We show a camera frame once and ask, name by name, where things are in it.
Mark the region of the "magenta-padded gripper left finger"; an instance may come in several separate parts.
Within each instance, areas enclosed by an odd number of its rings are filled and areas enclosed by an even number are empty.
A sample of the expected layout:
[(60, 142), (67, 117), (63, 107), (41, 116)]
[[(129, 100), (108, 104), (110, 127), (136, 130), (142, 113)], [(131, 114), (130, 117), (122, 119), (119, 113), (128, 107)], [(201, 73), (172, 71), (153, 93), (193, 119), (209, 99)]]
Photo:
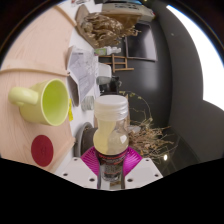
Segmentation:
[(81, 157), (73, 157), (61, 177), (84, 188), (98, 189), (100, 164), (95, 148), (91, 147)]

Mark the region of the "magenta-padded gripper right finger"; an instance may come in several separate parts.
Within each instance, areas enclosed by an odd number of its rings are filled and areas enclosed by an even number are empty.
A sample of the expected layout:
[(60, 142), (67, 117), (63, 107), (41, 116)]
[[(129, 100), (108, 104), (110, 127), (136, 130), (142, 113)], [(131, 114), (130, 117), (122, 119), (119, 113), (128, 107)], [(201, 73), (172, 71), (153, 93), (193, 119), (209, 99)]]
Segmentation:
[(162, 178), (150, 158), (142, 158), (135, 150), (128, 148), (123, 162), (123, 184), (125, 189), (143, 187)]

